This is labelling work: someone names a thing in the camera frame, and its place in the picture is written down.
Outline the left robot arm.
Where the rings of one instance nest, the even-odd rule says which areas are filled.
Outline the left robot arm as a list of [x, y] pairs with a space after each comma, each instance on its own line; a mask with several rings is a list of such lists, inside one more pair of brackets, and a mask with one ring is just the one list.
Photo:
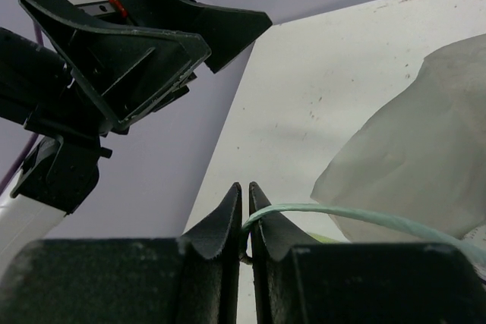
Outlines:
[[33, 139], [1, 183], [1, 265], [90, 195], [101, 144], [221, 71], [271, 26], [196, 0], [19, 0], [50, 47], [1, 31], [1, 117]]

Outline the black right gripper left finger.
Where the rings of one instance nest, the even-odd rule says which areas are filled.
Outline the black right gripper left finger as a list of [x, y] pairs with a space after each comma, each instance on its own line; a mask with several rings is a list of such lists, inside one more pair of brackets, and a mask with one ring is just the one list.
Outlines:
[[1, 280], [3, 323], [234, 323], [241, 186], [180, 237], [44, 240]]

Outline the decorated paper bag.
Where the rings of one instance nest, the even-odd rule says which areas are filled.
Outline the decorated paper bag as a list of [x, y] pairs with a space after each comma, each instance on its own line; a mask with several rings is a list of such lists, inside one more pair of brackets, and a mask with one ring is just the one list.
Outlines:
[[416, 79], [349, 139], [315, 181], [309, 204], [353, 243], [433, 241], [485, 265], [485, 37], [424, 58]]

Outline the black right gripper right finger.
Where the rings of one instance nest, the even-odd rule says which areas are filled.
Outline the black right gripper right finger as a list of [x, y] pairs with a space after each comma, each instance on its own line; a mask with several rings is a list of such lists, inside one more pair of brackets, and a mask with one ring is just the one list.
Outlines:
[[272, 212], [251, 250], [260, 323], [485, 321], [484, 288], [447, 244], [322, 244]]

